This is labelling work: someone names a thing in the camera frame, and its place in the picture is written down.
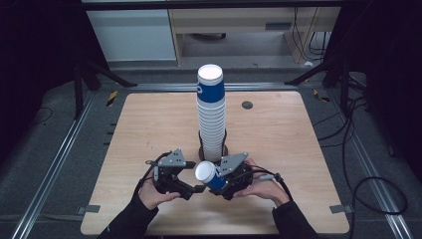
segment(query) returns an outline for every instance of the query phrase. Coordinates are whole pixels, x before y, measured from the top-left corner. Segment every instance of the wooden table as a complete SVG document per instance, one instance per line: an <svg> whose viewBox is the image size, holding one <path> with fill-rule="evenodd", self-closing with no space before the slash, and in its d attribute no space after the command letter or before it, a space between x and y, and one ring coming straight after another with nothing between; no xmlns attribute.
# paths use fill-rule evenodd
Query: wooden table
<svg viewBox="0 0 422 239"><path fill-rule="evenodd" d="M130 200L138 180L163 152L180 147L186 160L199 163L195 93L132 94L124 104L90 205L84 234L100 234ZM258 165L279 172L311 226L318 233L345 233L340 204L301 95L297 92L228 92L226 145L230 153L247 151ZM244 110L243 101L253 103ZM200 184L194 169L179 174ZM190 200L159 206L148 235L277 234L271 200L255 196L224 200L206 191Z"/></svg>

